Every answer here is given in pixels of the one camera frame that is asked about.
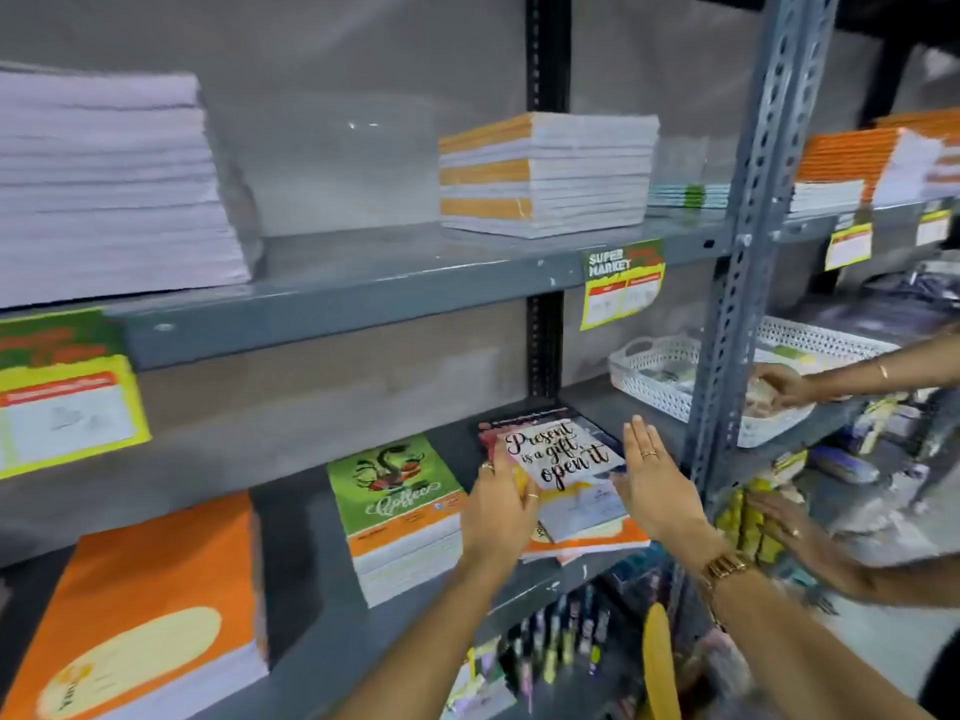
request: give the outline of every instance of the gray wall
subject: gray wall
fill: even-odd
[[[711,137],[709,164],[728,173],[758,16],[574,7],[574,112],[657,113],[667,136]],[[877,49],[834,36],[815,126],[856,122]],[[0,59],[195,71],[271,236],[436,219],[437,137],[525,107],[523,0],[0,0]],[[603,374],[637,335],[695,333],[711,272],[670,269],[647,312],[583,334],[582,291],[568,293],[564,381]],[[0,483],[0,564],[520,399],[524,313],[509,302],[144,373],[153,442]]]

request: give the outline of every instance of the perforated basket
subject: perforated basket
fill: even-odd
[[[608,359],[609,378],[613,386],[631,397],[649,404],[683,423],[690,421],[690,405],[693,397],[680,391],[676,386],[664,384],[652,379],[642,370],[657,371],[666,364],[676,361],[688,361],[696,364],[700,358],[700,341],[688,336],[667,336],[665,338],[635,338]],[[753,360],[757,362],[777,362],[807,374],[811,369],[803,363],[786,359],[769,351],[756,350]],[[813,405],[801,409],[787,409],[773,416],[742,416],[738,447],[757,447],[772,440],[779,434],[805,420]]]
[[[756,329],[756,338],[761,343],[781,344],[808,353],[826,354],[844,364],[872,359],[898,348],[894,343],[854,336],[830,328],[821,328],[819,325],[774,318],[772,315],[764,315]]]

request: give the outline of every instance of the shelf label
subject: shelf label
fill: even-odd
[[[917,245],[930,245],[947,239],[951,233],[951,216],[954,212],[943,208],[945,200],[938,199],[927,205],[917,225]]]
[[[640,313],[664,283],[664,241],[647,240],[583,255],[583,317],[580,330]]]
[[[838,229],[830,235],[823,269],[832,271],[869,260],[873,254],[873,247],[874,226],[870,222]]]
[[[100,311],[0,320],[0,478],[149,440],[119,328]]]

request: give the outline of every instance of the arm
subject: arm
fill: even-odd
[[[799,375],[782,363],[758,363],[753,375],[778,392],[778,406],[799,407],[849,395],[885,395],[960,385],[960,335],[943,334],[829,371]]]
[[[732,550],[708,523],[696,487],[678,471],[655,428],[635,416],[624,425],[624,450],[629,477],[617,489],[651,538],[693,576]],[[712,608],[789,720],[930,720],[759,571],[719,580]]]
[[[960,608],[960,554],[871,567],[850,557],[800,506],[774,492],[747,493],[768,519],[764,532],[823,584],[855,601],[891,606]]]
[[[498,441],[493,467],[480,467],[462,510],[463,555],[446,587],[328,720],[440,717],[474,632],[534,533],[538,497],[533,480],[524,499],[518,495],[510,459]]]

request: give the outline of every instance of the human hand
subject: human hand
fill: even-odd
[[[537,482],[528,478],[526,494],[520,495],[514,482],[514,465],[503,437],[498,436],[493,463],[480,465],[473,490],[460,513],[461,564],[489,570],[495,580],[505,581],[537,528],[539,508]]]
[[[856,595],[863,566],[850,558],[796,503],[775,492],[745,491],[747,504],[766,518],[760,529],[789,550],[809,573],[837,592]]]
[[[777,391],[775,410],[807,406],[816,401],[816,393],[810,379],[785,363],[755,363],[753,376],[763,379]]]
[[[627,475],[614,476],[613,484],[646,534],[695,569],[721,552],[696,486],[677,469],[657,428],[634,416],[623,425],[623,454]]]

